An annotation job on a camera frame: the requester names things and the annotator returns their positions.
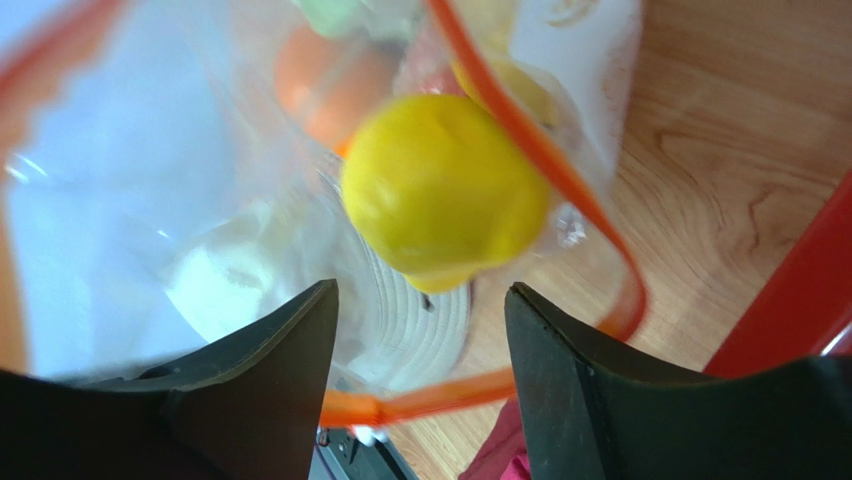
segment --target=wood grain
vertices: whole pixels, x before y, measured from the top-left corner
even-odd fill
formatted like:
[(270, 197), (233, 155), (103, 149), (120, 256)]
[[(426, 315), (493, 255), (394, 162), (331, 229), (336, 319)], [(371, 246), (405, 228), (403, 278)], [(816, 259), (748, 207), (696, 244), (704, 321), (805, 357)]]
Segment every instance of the wood grain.
[[(633, 345), (702, 368), (850, 168), (852, 2), (648, 1), (613, 188), (651, 294)], [(528, 280), (586, 318), (603, 297), (565, 295), (571, 260)], [(455, 478), (498, 407), (391, 437), (420, 478)]]

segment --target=orange bag handle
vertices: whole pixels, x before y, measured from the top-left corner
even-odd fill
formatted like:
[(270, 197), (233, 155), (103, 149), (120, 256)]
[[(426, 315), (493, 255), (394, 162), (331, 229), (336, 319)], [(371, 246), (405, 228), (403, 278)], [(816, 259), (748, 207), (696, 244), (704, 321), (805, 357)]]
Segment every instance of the orange bag handle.
[[(647, 303), (645, 284), (627, 244), (559, 147), (503, 92), (449, 1), (424, 1), (489, 111), (553, 187), (606, 236), (624, 259), (627, 276), (619, 298), (598, 328), (615, 338), (627, 340), (639, 326)], [(25, 116), (46, 98), (17, 95), (16, 88), (21, 90), (24, 79), (28, 79), (52, 84), (55, 89), (64, 74), (80, 63), (79, 59), (69, 55), (68, 45), (74, 45), (74, 41), (88, 43), (88, 46), (97, 45), (116, 18), (118, 7), (123, 4), (123, 0), (89, 0), (75, 15), (69, 15), (67, 21), (55, 25), (39, 41), (33, 42), (21, 58), (0, 72), (0, 106), (16, 107), (12, 109), (11, 116), (26, 124)], [(40, 78), (45, 74), (49, 74), (50, 78)], [(9, 110), (2, 108), (0, 111), (6, 117), (0, 118), (0, 121), (8, 121)], [(380, 427), (503, 400), (514, 394), (511, 368), (425, 387), (387, 401), (370, 395), (330, 390), (325, 395), (320, 425)]]
[[(503, 91), (465, 31), (448, 0), (424, 0), (438, 27), (452, 47), (471, 83), (488, 110), (515, 144), (526, 154), (553, 187), (574, 204), (618, 250), (627, 275), (618, 300), (604, 316), (598, 329), (619, 339), (629, 339), (645, 315), (647, 292), (636, 260), (615, 229), (595, 194), (582, 180), (563, 152)], [(369, 395), (330, 390), (326, 392), (320, 426), (380, 427), (436, 413), (448, 413), (507, 399), (515, 394), (511, 367), (492, 373), (430, 386), (383, 401)]]

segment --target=clear plastic bag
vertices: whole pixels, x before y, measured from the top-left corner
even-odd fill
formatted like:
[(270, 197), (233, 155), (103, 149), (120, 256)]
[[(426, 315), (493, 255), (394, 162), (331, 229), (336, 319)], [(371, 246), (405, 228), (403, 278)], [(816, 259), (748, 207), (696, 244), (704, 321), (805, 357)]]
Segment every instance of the clear plastic bag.
[[(569, 312), (629, 337), (644, 287), (602, 206), (614, 157), (602, 153), (599, 125), (588, 134), (589, 101), (575, 105), (552, 73), (512, 51), (513, 36), (540, 20), (535, 3), (124, 5), (101, 56), (66, 80), (65, 98), (33, 120), (7, 166), (19, 180), (8, 210), (39, 343), (32, 372), (91, 375), (195, 348), (328, 277), (340, 283), (341, 316), (327, 426), (511, 395), (502, 294), (548, 265), (564, 267)], [(521, 254), (480, 259), (428, 296), (412, 286), (422, 272), (386, 263), (341, 201), (360, 132), (423, 94), (472, 99), (551, 189)], [(574, 298), (593, 301), (572, 311)]]

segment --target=plastic packaging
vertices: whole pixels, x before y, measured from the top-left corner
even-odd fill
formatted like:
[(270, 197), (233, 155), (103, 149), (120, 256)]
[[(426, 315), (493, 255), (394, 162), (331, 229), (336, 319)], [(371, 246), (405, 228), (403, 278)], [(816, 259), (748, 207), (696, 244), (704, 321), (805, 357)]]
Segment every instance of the plastic packaging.
[[(638, 3), (622, 3), (638, 18)], [(191, 349), (336, 277), (321, 423), (381, 426), (510, 396), (502, 294), (555, 263), (561, 303), (593, 299), (567, 310), (628, 338), (644, 287), (603, 206), (614, 169), (605, 139), (625, 102), (600, 115), (604, 89), (575, 105), (551, 72), (515, 58), (513, 38), (552, 20), (541, 11), (475, 0), (124, 5), (101, 57), (66, 79), (65, 98), (33, 118), (7, 165), (19, 180), (8, 210), (27, 325), (40, 342), (33, 373), (92, 375)], [(631, 25), (622, 30), (634, 41)], [(473, 99), (552, 188), (522, 255), (425, 298), (350, 223), (337, 155), (354, 154), (365, 124), (412, 94)]]

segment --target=green object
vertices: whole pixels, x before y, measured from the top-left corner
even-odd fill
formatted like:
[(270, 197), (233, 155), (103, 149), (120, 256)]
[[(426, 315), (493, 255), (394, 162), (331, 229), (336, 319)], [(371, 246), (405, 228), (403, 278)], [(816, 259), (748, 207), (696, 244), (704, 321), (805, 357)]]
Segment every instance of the green object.
[(311, 28), (325, 38), (341, 38), (361, 23), (359, 0), (292, 0)]

